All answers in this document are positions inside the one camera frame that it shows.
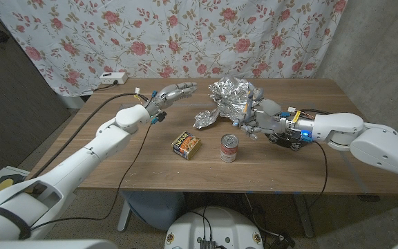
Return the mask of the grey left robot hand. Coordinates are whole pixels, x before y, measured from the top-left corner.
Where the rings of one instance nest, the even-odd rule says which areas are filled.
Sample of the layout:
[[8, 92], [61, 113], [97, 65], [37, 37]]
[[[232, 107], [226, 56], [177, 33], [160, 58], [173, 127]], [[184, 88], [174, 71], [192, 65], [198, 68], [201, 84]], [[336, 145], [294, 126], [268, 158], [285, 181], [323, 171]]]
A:
[[161, 110], [170, 107], [175, 101], [188, 98], [197, 90], [196, 82], [183, 82], [164, 87], [145, 105], [150, 116], [155, 116]]

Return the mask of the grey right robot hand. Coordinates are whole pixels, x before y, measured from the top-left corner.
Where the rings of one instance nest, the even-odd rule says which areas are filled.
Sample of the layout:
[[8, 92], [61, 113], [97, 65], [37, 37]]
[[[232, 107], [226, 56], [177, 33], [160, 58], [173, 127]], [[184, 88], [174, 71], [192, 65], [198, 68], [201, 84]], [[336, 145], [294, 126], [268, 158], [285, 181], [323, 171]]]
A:
[[281, 106], [270, 99], [262, 99], [254, 106], [248, 99], [245, 112], [233, 122], [252, 140], [258, 139], [258, 133], [275, 134], [285, 132], [285, 119], [280, 117]]

